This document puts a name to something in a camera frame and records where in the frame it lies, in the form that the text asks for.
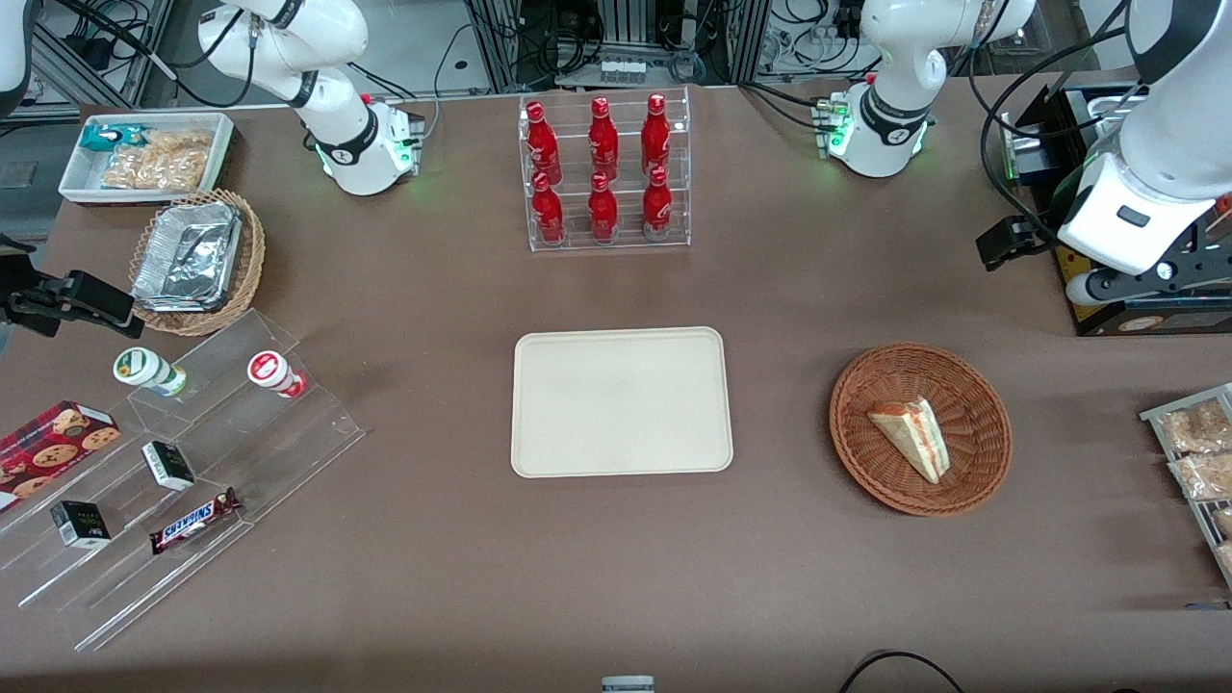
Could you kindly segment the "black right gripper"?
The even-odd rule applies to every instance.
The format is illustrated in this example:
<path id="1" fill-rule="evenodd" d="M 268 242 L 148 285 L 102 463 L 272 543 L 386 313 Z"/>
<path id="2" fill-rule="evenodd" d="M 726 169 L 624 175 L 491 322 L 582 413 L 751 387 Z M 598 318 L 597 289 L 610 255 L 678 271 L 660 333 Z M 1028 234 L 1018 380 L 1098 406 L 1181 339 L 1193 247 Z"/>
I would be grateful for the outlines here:
<path id="1" fill-rule="evenodd" d="M 34 268 L 25 253 L 1 256 L 2 324 L 53 338 L 62 321 L 91 321 L 107 328 L 136 328 L 136 298 L 91 273 L 55 277 Z"/>

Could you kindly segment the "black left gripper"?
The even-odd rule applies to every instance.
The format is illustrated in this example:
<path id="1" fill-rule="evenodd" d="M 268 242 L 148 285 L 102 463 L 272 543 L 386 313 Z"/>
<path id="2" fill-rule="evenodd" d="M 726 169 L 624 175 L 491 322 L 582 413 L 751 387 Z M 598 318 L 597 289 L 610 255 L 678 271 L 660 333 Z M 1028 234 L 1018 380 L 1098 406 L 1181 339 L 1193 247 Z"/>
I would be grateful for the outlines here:
<path id="1" fill-rule="evenodd" d="M 1206 295 L 1214 291 L 1211 286 L 1228 284 L 1230 210 L 1230 199 L 1220 197 L 1205 215 L 1198 216 L 1170 242 L 1153 268 L 1135 277 L 1127 301 Z M 988 273 L 1008 261 L 1042 254 L 1055 244 L 1055 233 L 1026 216 L 1003 217 L 976 240 L 979 260 Z"/>

